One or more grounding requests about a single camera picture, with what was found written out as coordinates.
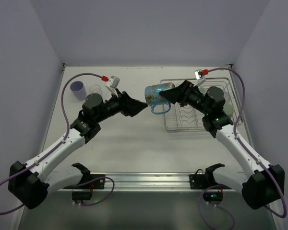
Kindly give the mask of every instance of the metal wire rack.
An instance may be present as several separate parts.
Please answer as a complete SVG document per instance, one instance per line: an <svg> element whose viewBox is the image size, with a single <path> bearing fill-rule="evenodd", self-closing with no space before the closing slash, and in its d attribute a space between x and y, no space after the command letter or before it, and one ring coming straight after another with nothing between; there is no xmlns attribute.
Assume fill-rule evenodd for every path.
<svg viewBox="0 0 288 230"><path fill-rule="evenodd" d="M184 80L188 80L195 85L198 83L197 79L164 79L160 83L172 82L175 86L178 86ZM223 90L226 103L232 106L233 113L231 119L235 122L239 113L237 98L231 81L228 78L206 78L206 81L199 86L199 89L204 93L211 86L217 86ZM176 103L168 113L164 114L165 127L168 132L205 131L202 122L203 116L202 113L189 105L180 107Z"/></svg>

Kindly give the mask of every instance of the mug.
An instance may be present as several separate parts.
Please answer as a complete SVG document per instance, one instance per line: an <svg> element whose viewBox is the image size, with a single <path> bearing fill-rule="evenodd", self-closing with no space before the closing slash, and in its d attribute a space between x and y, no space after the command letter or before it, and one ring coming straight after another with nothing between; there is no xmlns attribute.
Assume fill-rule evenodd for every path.
<svg viewBox="0 0 288 230"><path fill-rule="evenodd" d="M145 100L146 103L151 107L153 114L165 114L171 109L171 103L164 97L159 95L160 91L173 89L175 85L172 82L163 83L159 85L151 85L145 88ZM168 108L162 112L155 112L154 109L157 105L167 104Z"/></svg>

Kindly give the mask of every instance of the purple wire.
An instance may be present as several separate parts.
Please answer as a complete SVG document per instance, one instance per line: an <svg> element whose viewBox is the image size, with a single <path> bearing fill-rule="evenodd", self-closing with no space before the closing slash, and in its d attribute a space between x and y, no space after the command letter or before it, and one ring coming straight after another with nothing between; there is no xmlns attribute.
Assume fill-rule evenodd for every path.
<svg viewBox="0 0 288 230"><path fill-rule="evenodd" d="M91 203L91 204L80 204L81 206L93 206L93 205L97 205L97 204L103 202L104 200L108 199L108 198L112 195L113 190L114 190L114 187L115 187L114 180L113 180L112 178L110 178L110 177L103 176L103 177L95 178L95 179L93 179L93 180L91 180L91 181L88 181L88 182L85 182L85 183L82 183L82 184L73 185L74 188L77 188L77 187L81 187L81 186L83 186L83 185L92 184L93 182L98 181L98 180L101 180L101 179L104 179L104 180L105 180L105 179L108 179L108 180L110 180L110 181L112 182L113 186L112 186L111 191L108 193L108 195L106 195L106 196L105 196L104 198L102 198L101 200L99 200L99 201L97 201L97 202L94 202L94 203Z"/></svg>
<svg viewBox="0 0 288 230"><path fill-rule="evenodd" d="M228 70L232 73L234 73L240 80L241 82L241 85L242 85L242 103L241 103L241 109L239 111L239 115L238 115L238 118L237 120L235 121L234 123L234 134L235 134L235 137L236 139L238 140L238 142L241 144L241 146L245 149L245 151L247 151L247 153L255 160L255 161L258 161L258 158L256 158L256 156L245 146L245 144L241 141L241 139L239 137L237 137L237 125L238 125L238 122L241 120L241 117L242 117L242 111L244 109L244 104L245 104L245 86L244 86L244 82L242 80L242 77L233 69L231 68L226 68L226 67L219 67L219 68L215 68L215 69L210 69L208 72L212 72L212 71L216 71L216 70ZM264 166L264 164L262 162L259 162L259 165L266 171L266 173L270 176L272 182L274 183L274 185L276 186L276 189L280 195L280 198L281 198L281 201L283 203L283 209L284 209L284 213L281 215L281 214L278 214L276 213L275 211L273 211L270 207L268 206L264 206L265 208L267 208L270 212L272 212L274 215L280 217L280 218L285 218L287 216L287 205L286 205L286 201L285 201L285 197L283 195L283 192L281 190L281 188L279 187L276 179L274 178L274 176L270 173L270 171Z"/></svg>
<svg viewBox="0 0 288 230"><path fill-rule="evenodd" d="M213 189L213 188L223 187L223 186L224 186L224 185L222 185L222 184L213 185L213 186L211 186L211 187L203 190L202 193L200 194L200 197L198 198L198 205L197 205L198 212L199 212L199 214L200 214L203 222L204 222L210 229L212 229L212 230L217 230L217 229L214 228L213 226L211 226L211 225L205 220L204 215L203 215L203 213L202 213L202 211L201 211L201 198L203 197L204 193L207 192L208 190ZM225 211L226 213L228 213L228 214L230 215L230 217L231 217L231 219L232 219L232 225L231 225L231 227L230 227L228 230L234 229L234 227L235 227L235 225L236 225L234 216L233 216L228 210L226 210L225 208L223 208L222 206L218 206L218 205L217 205L216 207L219 208L219 209L221 209L221 210L223 210L223 211Z"/></svg>
<svg viewBox="0 0 288 230"><path fill-rule="evenodd" d="M64 92L65 92L65 89L67 87L67 85L75 78L78 78L80 76L83 76L83 75L92 75L92 76L95 76L95 77L98 77L98 78L102 78L102 76L98 75L98 74L94 74L94 73L80 73L80 74L77 74L75 76L73 76L72 78L70 78L66 84L64 85L63 89L62 89L62 94L61 94L61 107L62 107L62 112L63 112L63 115L64 115L64 119L66 121L66 126L67 126L67 129L66 129L66 134L64 135L64 140L66 140L68 134L69 134L69 121L68 121L68 118L67 118L67 115L66 115L66 112L65 112L65 109L64 109L64 103L63 103L63 98L64 98ZM47 154L45 154L43 157L41 157L37 162L41 162L42 160L44 160L46 157L48 157L50 154L52 154L61 144L63 144L63 142L60 142L58 143L55 147L53 147ZM3 185L4 183L8 182L9 180L21 175L22 173L32 169L34 166L36 166L36 164L32 164L30 166L28 166L27 168L25 168L24 170L4 179L3 181L0 182L0 186ZM2 215L6 215L6 214L10 214L20 208L22 208L24 206L24 204L14 208L14 209L11 209L9 211L5 211L5 212L0 212L0 216Z"/></svg>

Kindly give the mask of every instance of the purple cable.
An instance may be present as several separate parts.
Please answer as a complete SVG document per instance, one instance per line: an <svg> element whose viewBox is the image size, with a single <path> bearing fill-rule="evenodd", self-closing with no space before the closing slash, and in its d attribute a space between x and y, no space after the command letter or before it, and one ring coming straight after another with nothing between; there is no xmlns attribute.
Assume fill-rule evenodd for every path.
<svg viewBox="0 0 288 230"><path fill-rule="evenodd" d="M211 187L203 190L202 193L200 194L200 197L198 198L198 205L197 205L198 212L199 212L199 214L200 214L203 222L204 222L210 229L212 229L212 230L217 230L217 229L214 228L213 226L211 226L211 225L205 220L204 215L203 215L203 213L202 213L202 211L201 211L201 198L203 197L204 193L207 192L208 190L213 189L213 188L223 187L223 186L224 186L224 185L222 185L222 184L213 185L213 186L211 186ZM222 206L218 206L218 205L217 205L216 207L219 208L219 209L221 209L221 210L223 210L223 211L225 211L226 213L228 213L228 214L230 215L230 217L231 217L231 219L232 219L232 225L231 225L231 227L230 227L228 230L234 229L234 227L235 227L235 225L236 225L234 216L233 216L228 210L226 210L225 208L223 208Z"/></svg>
<svg viewBox="0 0 288 230"><path fill-rule="evenodd" d="M93 206L93 205L97 205L97 204L103 202L104 200L108 199L108 198L111 196L111 194L113 193L113 190L114 190L114 187L115 187L115 183L114 183L114 181L113 181L112 178L107 177L107 176L103 176L103 177L95 178L95 179L93 179L93 180L91 180L91 181L88 181L88 182L85 182L85 183L82 183L82 184L73 185L74 188L77 188L77 187L81 187L81 186L83 186L83 185L91 184L91 183L93 183L93 182L95 182L95 181L98 181L98 180L101 180L101 179L111 180L111 182L112 182L112 184L113 184L111 191L108 193L108 195L106 195L106 196L105 196L104 198L102 198L101 200L99 200L99 201L97 201L97 202L94 202L94 203L91 203L91 204L80 204L81 206Z"/></svg>
<svg viewBox="0 0 288 230"><path fill-rule="evenodd" d="M64 103L63 103L63 98L64 98L64 92L65 92L65 89L67 87L67 85L75 78L78 78L80 76L83 76L83 75L92 75L92 76L95 76L95 77L98 77L98 78L102 78L102 76L98 75L98 74L94 74L94 73L80 73L80 74L77 74L75 76L73 76L72 78L70 78L66 84L64 85L63 89L62 89L62 94L61 94L61 107L62 107L62 112L63 112L63 115L64 115L64 119L66 121L66 126L67 126L67 130L66 130L66 134L64 135L64 140L66 140L68 134L69 134L69 121L68 121L68 118L67 118L67 115L66 115L66 112L65 112L65 109L64 109ZM42 160L44 160L46 157L48 157L50 154L52 154L61 144L63 144L63 142L60 142L58 143L55 147L53 147L47 154L45 154L43 157L41 157L37 162L41 162ZM13 176L10 176L6 179L4 179L3 181L0 182L0 186L3 185L4 183L8 182L9 180L21 175L22 173L32 169L34 166L36 166L36 164L32 164L30 166L28 166L26 169L14 174ZM14 209L11 209L9 211L5 211L5 212L0 212L0 216L2 215L6 215L6 214L10 214L20 208L22 208L24 206L24 204L14 208Z"/></svg>
<svg viewBox="0 0 288 230"><path fill-rule="evenodd" d="M237 138L238 142L241 144L241 146L245 149L245 151L247 151L247 153L255 160L255 161L258 161L258 159L256 158L256 156L254 154L252 154L252 152L245 146L245 144L241 141L241 139L239 137L237 137L237 125L238 125L238 122L240 121L241 117L242 117L242 111L244 109L244 104L245 104L245 86L244 86L244 82L242 80L242 77L236 72L234 71L233 69L231 68L226 68L226 67L220 67L220 68L215 68L215 69L210 69L208 72L212 72L212 71L216 71L216 70L228 70L232 73L234 73L240 80L241 82L241 85L242 85L242 103L241 103L241 109L239 111L239 115L238 115L238 118L237 120L235 121L234 123L234 134L235 134L235 137ZM281 201L283 203L283 209L284 209L284 213L281 215L281 214L278 214L276 213L275 211L273 211L270 207L268 206L264 206L265 208L267 208L270 212L272 212L274 215L280 217L280 218L285 218L287 216L287 205L286 205L286 201L285 201L285 197L283 195L283 192L281 190L281 188L279 187L276 179L274 178L274 176L270 173L270 171L264 166L263 163L261 162L258 162L260 166L262 166L262 168L266 171L266 173L270 176L272 182L274 183L274 185L276 186L276 189L280 195L280 198L281 198Z"/></svg>

